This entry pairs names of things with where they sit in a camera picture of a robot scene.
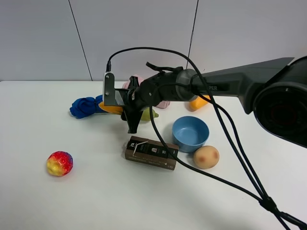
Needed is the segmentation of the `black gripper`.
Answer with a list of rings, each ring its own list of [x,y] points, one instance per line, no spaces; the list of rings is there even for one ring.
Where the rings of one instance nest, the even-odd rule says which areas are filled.
[[[157,106],[162,101],[183,101],[183,67],[154,67],[152,77],[139,84],[137,76],[131,76],[127,89],[115,89],[117,106],[122,106],[121,120],[128,124],[128,133],[136,134],[145,107]]]

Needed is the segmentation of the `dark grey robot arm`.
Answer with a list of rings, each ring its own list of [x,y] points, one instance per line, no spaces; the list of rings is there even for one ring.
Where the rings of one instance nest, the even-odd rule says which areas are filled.
[[[141,85],[115,89],[116,102],[132,111],[161,101],[187,102],[193,91],[237,97],[246,114],[253,113],[269,133],[307,145],[307,59],[284,57],[202,74],[193,69],[155,68]]]

